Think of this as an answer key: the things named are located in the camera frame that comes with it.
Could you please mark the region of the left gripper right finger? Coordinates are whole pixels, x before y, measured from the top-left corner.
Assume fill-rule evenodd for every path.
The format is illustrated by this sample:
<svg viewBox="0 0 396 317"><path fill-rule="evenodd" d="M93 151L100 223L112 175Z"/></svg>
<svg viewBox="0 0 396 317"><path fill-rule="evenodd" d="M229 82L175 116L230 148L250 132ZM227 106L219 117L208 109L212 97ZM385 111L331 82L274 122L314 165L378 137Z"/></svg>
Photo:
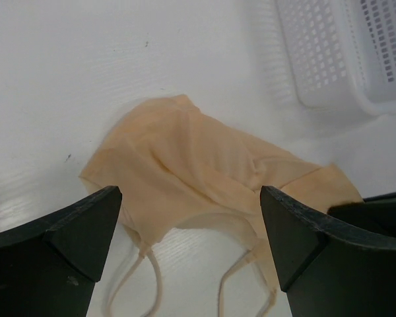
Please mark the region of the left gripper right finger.
<svg viewBox="0 0 396 317"><path fill-rule="evenodd" d="M261 211L293 316L396 316L396 238L267 186Z"/></svg>

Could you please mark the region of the beige bra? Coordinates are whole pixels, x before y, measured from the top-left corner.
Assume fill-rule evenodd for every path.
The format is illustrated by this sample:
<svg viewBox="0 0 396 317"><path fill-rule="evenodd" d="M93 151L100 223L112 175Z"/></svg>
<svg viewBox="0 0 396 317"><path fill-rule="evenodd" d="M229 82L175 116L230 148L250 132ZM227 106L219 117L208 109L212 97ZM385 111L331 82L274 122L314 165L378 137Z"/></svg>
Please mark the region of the beige bra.
<svg viewBox="0 0 396 317"><path fill-rule="evenodd" d="M259 315L275 305L279 279L261 212L260 193L272 186L322 213L362 197L334 164L317 165L203 114L184 94L146 100L121 119L83 168L88 192L117 186L119 221L149 260L156 277L154 316L162 274L152 250L172 229L211 229L230 235L245 253L222 276L253 264L267 291Z"/></svg>

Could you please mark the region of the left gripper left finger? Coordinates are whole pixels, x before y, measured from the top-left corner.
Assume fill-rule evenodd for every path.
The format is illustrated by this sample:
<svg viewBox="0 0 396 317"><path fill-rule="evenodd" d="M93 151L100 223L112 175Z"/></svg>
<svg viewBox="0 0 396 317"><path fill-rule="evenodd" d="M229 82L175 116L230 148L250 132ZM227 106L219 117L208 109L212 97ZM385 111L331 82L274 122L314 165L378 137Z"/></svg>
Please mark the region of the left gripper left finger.
<svg viewBox="0 0 396 317"><path fill-rule="evenodd" d="M121 200L119 188L107 186L0 232L0 316L86 316Z"/></svg>

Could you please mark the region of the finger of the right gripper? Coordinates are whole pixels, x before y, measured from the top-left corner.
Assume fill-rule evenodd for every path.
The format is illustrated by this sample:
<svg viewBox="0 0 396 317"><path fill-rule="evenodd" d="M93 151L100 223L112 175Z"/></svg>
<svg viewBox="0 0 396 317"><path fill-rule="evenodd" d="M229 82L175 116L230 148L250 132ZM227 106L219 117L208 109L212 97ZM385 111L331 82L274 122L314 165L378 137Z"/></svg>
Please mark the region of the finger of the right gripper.
<svg viewBox="0 0 396 317"><path fill-rule="evenodd" d="M327 214L355 227L396 238L396 192L331 207Z"/></svg>

